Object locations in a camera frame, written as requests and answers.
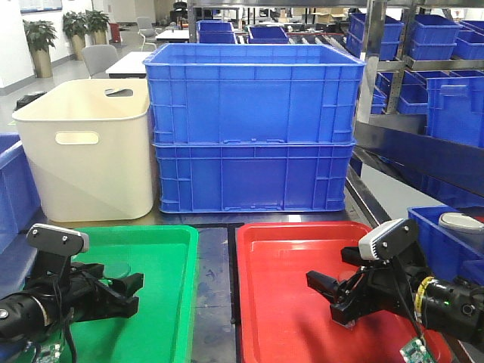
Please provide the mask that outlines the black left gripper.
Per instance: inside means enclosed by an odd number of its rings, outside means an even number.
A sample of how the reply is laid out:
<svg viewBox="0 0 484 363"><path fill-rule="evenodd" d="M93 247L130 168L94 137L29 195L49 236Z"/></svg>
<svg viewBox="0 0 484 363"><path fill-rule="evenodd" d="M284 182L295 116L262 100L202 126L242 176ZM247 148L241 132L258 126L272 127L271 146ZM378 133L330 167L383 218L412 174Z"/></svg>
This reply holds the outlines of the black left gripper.
<svg viewBox="0 0 484 363"><path fill-rule="evenodd" d="M62 274L29 276L22 295L39 307L44 321L96 321L130 318L138 312L144 275L125 277L125 264L74 262Z"/></svg>

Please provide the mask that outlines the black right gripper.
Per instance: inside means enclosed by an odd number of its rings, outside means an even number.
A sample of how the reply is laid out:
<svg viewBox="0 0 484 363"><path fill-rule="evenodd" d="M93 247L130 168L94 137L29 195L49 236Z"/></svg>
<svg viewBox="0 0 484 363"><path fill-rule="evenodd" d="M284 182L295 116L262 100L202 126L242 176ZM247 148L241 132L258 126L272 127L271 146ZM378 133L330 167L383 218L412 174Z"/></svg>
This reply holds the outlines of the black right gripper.
<svg viewBox="0 0 484 363"><path fill-rule="evenodd" d="M340 255L344 263L364 265L357 247L344 247ZM418 285L430 275L431 270L426 265L394 259L375 262L342 281L311 270L306 273L306 282L330 303L332 319L346 325L382 310L413 321L414 295Z"/></svg>

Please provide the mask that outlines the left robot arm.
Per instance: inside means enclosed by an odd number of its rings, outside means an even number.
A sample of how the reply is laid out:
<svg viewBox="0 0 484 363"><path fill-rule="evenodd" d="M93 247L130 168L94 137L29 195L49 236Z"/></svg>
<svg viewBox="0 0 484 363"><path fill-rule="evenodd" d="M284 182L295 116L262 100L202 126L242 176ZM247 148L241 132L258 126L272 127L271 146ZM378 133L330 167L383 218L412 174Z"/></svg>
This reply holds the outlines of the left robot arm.
<svg viewBox="0 0 484 363"><path fill-rule="evenodd" d="M130 318L138 312L144 274L109 278L100 263L76 262L67 280L57 275L30 281L23 290L1 299L1 341L40 341L84 321Z"/></svg>

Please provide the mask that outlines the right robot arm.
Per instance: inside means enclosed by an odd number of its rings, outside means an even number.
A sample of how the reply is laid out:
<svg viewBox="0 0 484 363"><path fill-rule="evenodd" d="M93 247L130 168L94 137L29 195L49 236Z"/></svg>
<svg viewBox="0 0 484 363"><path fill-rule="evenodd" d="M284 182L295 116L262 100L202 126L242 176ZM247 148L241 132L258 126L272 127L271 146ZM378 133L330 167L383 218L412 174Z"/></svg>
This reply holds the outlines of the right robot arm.
<svg viewBox="0 0 484 363"><path fill-rule="evenodd" d="M338 324L388 311L407 318L418 333L434 330L483 349L481 286L436 278L417 245L390 259L364 260L354 247L343 248L341 255L358 267L350 278L338 281L317 271L306 274L308 287L330 303L330 316Z"/></svg>

